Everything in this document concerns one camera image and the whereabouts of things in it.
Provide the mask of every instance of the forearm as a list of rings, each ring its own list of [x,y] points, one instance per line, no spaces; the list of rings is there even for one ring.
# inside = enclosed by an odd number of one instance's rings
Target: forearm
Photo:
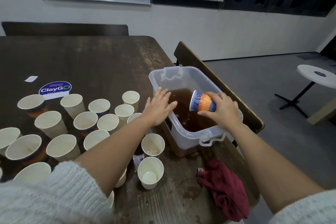
[[[246,125],[230,131],[273,213],[324,189],[254,134]]]
[[[140,116],[83,153],[75,161],[96,179],[102,191],[108,196],[150,126],[149,119]]]

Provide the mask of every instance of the paper cup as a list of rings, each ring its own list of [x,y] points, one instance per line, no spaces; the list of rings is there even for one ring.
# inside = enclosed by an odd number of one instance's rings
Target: paper cup
[[[5,156],[7,147],[19,137],[22,137],[18,128],[0,129],[0,154]]]
[[[83,97],[79,94],[70,94],[61,100],[61,106],[68,112],[72,119],[85,112]]]
[[[110,111],[110,102],[106,99],[96,99],[89,104],[89,110],[95,112],[98,117],[104,116]]]
[[[164,172],[162,162],[155,157],[145,158],[138,167],[138,177],[145,189],[153,189]]]
[[[117,185],[115,186],[115,188],[119,188],[122,185],[124,185],[125,181],[126,181],[126,171],[127,171],[127,167],[123,173],[123,175],[120,177],[119,181],[117,182]]]
[[[129,124],[132,120],[134,120],[136,117],[139,117],[142,113],[141,112],[137,112],[132,114],[131,116],[128,117],[127,119],[127,124]]]
[[[24,97],[18,102],[17,107],[26,110],[28,115],[33,118],[37,118],[39,115],[48,111],[44,97],[39,94]]]
[[[87,137],[84,139],[84,148],[88,150],[95,146],[96,144],[103,141],[105,138],[109,137],[110,134],[106,130],[96,130],[91,132]]]
[[[123,101],[126,105],[131,105],[134,107],[134,112],[138,111],[140,95],[136,91],[126,91],[123,94]]]
[[[114,207],[114,192],[112,191],[110,196],[108,197],[108,205],[111,209]]]
[[[76,159],[81,155],[81,152],[76,137],[66,134],[55,137],[50,141],[47,146],[47,154],[62,162]]]
[[[115,114],[106,114],[102,116],[98,123],[98,129],[106,130],[110,135],[118,130],[119,118]]]
[[[97,128],[98,115],[94,112],[83,112],[73,120],[73,126],[87,136]]]
[[[49,111],[41,114],[36,118],[34,124],[36,128],[42,130],[42,132],[51,139],[68,133],[62,115],[57,111]]]
[[[145,154],[156,157],[165,149],[165,141],[158,134],[149,134],[142,139],[141,148]]]
[[[42,138],[38,135],[26,135],[15,140],[5,152],[6,158],[18,160],[30,165],[45,162],[49,159],[45,148],[42,148]]]
[[[44,162],[37,162],[21,170],[14,181],[38,184],[44,181],[51,173],[51,167]]]
[[[134,107],[131,105],[118,105],[114,112],[116,116],[119,117],[119,126],[123,127],[127,124],[127,120],[129,116],[131,116],[134,113]]]

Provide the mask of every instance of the brown liquid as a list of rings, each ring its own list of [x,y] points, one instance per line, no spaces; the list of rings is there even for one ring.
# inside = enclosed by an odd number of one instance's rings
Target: brown liquid
[[[197,112],[189,111],[192,91],[189,89],[172,90],[169,103],[177,101],[177,107],[174,113],[181,123],[182,127],[190,132],[197,132],[206,128],[216,126],[216,122],[197,114]]]

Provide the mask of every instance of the concrete floor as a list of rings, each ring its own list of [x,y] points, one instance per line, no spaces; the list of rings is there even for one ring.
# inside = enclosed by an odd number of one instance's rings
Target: concrete floor
[[[265,123],[259,136],[325,188],[336,188],[336,126],[329,121],[309,124],[275,93],[293,99],[309,80],[296,71],[300,64],[336,73],[336,62],[317,53],[288,54],[246,59],[209,61],[221,78]],[[336,96],[336,90],[315,84],[298,104],[309,116]],[[261,199],[245,224],[264,224],[272,217]]]

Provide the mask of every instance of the maroon rag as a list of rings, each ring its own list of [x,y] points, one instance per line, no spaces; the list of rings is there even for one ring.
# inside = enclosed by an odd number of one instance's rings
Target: maroon rag
[[[239,222],[249,216],[249,200],[242,181],[224,163],[217,159],[197,172],[197,182],[212,192],[215,203],[232,221]]]

